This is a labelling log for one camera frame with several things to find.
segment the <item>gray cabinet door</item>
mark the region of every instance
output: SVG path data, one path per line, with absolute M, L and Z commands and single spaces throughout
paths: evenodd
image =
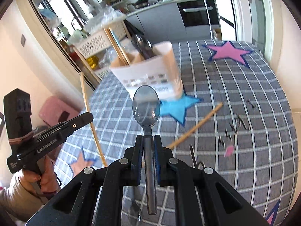
M 141 23 L 140 23 L 140 21 L 139 21 L 136 14 L 132 15 L 130 17 L 127 17 L 126 20 L 128 22 L 130 22 L 133 26 L 135 26 L 138 30 L 140 30 L 141 32 L 144 33 L 144 29 L 143 29 L 143 27 L 142 27 L 142 25 L 141 25 Z
M 177 3 L 163 5 L 161 9 L 165 16 L 164 29 L 168 40 L 171 42 L 185 40 L 187 38 L 185 26 Z
M 153 44 L 168 40 L 164 26 L 165 15 L 161 7 L 157 6 L 137 14 L 146 38 Z
M 188 40 L 206 40 L 211 39 L 210 26 L 198 25 L 186 27 Z

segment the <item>light switch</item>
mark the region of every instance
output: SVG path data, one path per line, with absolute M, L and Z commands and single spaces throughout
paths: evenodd
M 21 36 L 21 45 L 24 47 L 25 46 L 25 42 L 26 42 L 26 38 L 25 36 L 22 34 Z

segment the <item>wooden stick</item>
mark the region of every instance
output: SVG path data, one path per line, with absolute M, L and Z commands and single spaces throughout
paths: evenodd
M 83 72 L 80 73 L 80 84 L 82 86 L 82 95 L 84 97 L 84 103 L 85 103 L 86 111 L 90 112 L 88 97 L 87 97 L 86 90 L 85 90 L 84 73 Z M 99 140 L 98 140 L 97 133 L 96 133 L 95 126 L 94 126 L 93 122 L 90 123 L 90 127 L 91 127 L 91 130 L 92 130 L 92 134 L 93 134 L 93 137 L 94 137 L 96 147 L 97 147 L 98 153 L 100 155 L 101 161 L 102 161 L 103 165 L 105 167 L 107 167 L 108 164 L 106 162 L 106 159 L 104 158 L 104 154 L 102 152 L 102 149 L 101 149 L 101 146 L 100 146 L 100 143 L 99 143 Z
M 212 111 L 210 111 L 209 114 L 206 115 L 204 119 L 202 119 L 201 121 L 199 121 L 199 123 L 197 125 L 195 125 L 193 128 L 191 128 L 185 134 L 183 134 L 183 136 L 181 136 L 179 139 L 177 139 L 173 143 L 171 143 L 168 146 L 168 148 L 173 149 L 174 147 L 176 147 L 177 145 L 179 145 L 180 143 L 182 143 L 186 138 L 188 138 L 190 136 L 190 134 L 192 134 L 196 129 L 198 129 L 205 122 L 207 122 L 222 106 L 223 106 L 223 103 L 220 103 L 218 106 L 216 106 L 215 109 L 212 110 Z

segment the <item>gray checkered mat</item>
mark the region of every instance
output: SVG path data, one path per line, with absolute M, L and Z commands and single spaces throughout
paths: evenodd
M 222 109 L 173 153 L 192 166 L 189 152 L 189 144 L 192 144 L 197 161 L 203 161 L 219 172 L 264 217 L 280 199 L 274 223 L 277 225 L 289 211 L 297 181 L 298 145 L 290 107 L 257 47 L 233 42 L 237 48 L 254 50 L 244 56 L 251 69 L 231 59 L 209 62 L 214 52 L 201 45 L 222 43 L 190 41 L 173 44 L 187 95 L 204 101 L 187 110 L 184 127 L 171 117 L 163 117 L 159 118 L 153 134 L 160 134 L 163 145 L 167 146 L 223 102 Z M 142 134 L 142 129 L 133 117 L 132 101 L 127 91 L 112 73 L 94 92 L 90 107 L 105 158 L 110 164 L 135 144 L 136 135 Z M 249 130 L 239 125 L 237 115 Z M 237 135 L 230 125 L 237 129 Z M 226 137 L 225 129 L 231 140 Z M 222 143 L 234 145 L 233 155 L 224 157 Z M 55 170 L 63 186 L 73 176 L 69 164 L 76 160 L 81 148 L 86 159 L 97 159 L 95 169 L 102 167 L 92 132 L 86 126 L 68 138 L 59 154 Z M 173 188 L 157 188 L 158 214 L 149 216 L 144 171 L 141 176 L 135 193 L 131 188 L 124 188 L 121 224 L 135 224 L 135 216 L 128 214 L 131 199 L 135 198 L 142 210 L 144 225 L 175 225 Z

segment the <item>utensil holder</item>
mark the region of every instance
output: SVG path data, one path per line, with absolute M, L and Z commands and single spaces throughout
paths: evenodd
M 173 46 L 169 41 L 153 46 L 153 58 L 142 60 L 138 51 L 127 53 L 131 64 L 124 66 L 117 58 L 110 69 L 133 99 L 136 90 L 142 85 L 155 89 L 160 100 L 179 99 L 183 94 L 183 84 L 176 62 Z

